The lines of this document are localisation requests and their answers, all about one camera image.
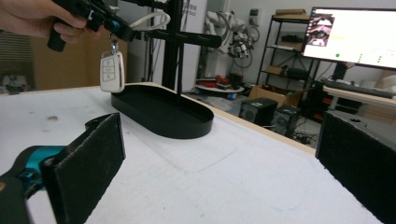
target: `keychain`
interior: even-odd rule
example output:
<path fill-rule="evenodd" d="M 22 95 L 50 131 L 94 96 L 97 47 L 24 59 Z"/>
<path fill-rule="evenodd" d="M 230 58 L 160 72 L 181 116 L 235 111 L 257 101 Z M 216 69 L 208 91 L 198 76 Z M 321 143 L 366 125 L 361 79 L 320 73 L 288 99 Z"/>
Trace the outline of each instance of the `keychain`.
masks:
<path fill-rule="evenodd" d="M 100 61 L 100 88 L 102 91 L 121 92 L 125 87 L 122 53 L 117 39 L 111 39 L 111 51 L 104 52 Z"/>

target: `floor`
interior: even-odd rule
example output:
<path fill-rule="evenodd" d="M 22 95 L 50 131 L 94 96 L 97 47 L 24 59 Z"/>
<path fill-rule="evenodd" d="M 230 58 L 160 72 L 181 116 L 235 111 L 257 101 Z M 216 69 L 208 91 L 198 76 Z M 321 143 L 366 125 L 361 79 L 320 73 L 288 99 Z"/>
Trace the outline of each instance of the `floor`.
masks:
<path fill-rule="evenodd" d="M 212 105 L 217 109 L 223 110 L 237 117 L 239 116 L 241 103 L 248 99 L 246 96 L 241 94 L 238 94 L 233 100 L 227 99 L 226 93 L 187 92 L 185 94 L 190 96 L 191 98 Z M 301 116 L 297 122 L 293 139 L 312 148 L 316 148 L 319 132 L 320 123 Z"/>

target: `cardboard box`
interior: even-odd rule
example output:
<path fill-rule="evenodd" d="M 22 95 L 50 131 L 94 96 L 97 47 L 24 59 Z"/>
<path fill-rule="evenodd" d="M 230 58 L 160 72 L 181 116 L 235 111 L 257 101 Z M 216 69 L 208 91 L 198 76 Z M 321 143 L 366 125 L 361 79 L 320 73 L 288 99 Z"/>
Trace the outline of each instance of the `cardboard box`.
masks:
<path fill-rule="evenodd" d="M 283 69 L 281 67 L 276 67 L 276 66 L 272 66 L 272 65 L 269 65 L 269 66 L 267 66 L 267 68 L 265 68 L 266 73 L 275 74 L 275 75 L 282 74 L 282 70 Z"/>
<path fill-rule="evenodd" d="M 303 43 L 293 43 L 293 42 L 286 42 L 286 41 L 279 41 L 278 45 L 292 47 L 297 51 L 301 51 L 301 48 L 303 47 Z"/>
<path fill-rule="evenodd" d="M 271 85 L 257 85 L 251 89 L 248 99 L 252 100 L 264 97 L 277 101 L 277 107 L 281 107 L 282 105 L 297 106 L 300 102 L 300 98 L 306 91 L 308 90 L 290 91 Z"/>
<path fill-rule="evenodd" d="M 305 9 L 293 8 L 293 9 L 277 9 L 276 15 L 305 15 Z"/>

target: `cable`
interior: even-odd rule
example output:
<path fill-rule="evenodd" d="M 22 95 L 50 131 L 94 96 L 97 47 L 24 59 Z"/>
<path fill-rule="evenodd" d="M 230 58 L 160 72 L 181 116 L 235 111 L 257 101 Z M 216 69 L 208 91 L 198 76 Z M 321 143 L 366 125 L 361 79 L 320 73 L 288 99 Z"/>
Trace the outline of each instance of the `cable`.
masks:
<path fill-rule="evenodd" d="M 157 25 L 153 25 L 153 26 L 146 26 L 146 27 L 136 27 L 138 25 L 140 25 L 141 23 L 150 20 L 151 18 L 154 18 L 156 16 L 165 16 L 165 20 L 163 22 L 161 22 L 160 24 Z M 164 26 L 166 26 L 169 21 L 171 20 L 171 17 L 162 12 L 162 11 L 158 11 L 158 12 L 153 12 L 148 14 L 147 16 L 144 16 L 142 18 L 140 18 L 139 20 L 135 21 L 134 23 L 131 23 L 129 25 L 129 27 L 133 28 L 136 31 L 150 31 L 150 30 L 156 30 L 156 29 L 160 29 L 163 28 Z"/>

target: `computer screen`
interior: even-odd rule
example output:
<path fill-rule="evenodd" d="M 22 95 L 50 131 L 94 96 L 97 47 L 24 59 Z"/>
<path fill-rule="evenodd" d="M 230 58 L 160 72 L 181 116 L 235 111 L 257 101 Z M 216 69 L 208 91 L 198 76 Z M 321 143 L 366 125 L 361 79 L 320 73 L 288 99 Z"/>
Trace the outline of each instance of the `computer screen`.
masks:
<path fill-rule="evenodd" d="M 396 9 L 313 7 L 302 54 L 331 62 L 396 68 Z"/>

